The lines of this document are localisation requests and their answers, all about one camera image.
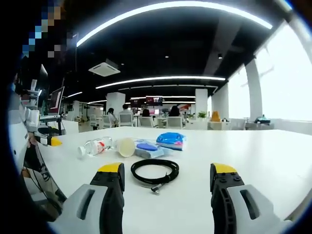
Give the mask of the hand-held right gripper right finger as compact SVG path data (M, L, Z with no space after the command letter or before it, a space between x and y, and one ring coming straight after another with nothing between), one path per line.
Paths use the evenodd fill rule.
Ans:
M215 234L282 234L290 220L282 220L273 204L253 185L244 184L231 166L210 167L211 207Z

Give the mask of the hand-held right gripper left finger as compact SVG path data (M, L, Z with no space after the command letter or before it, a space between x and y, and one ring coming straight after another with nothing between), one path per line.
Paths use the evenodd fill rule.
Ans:
M121 162L98 169L90 184L81 185L52 222L56 234L121 234L125 170Z

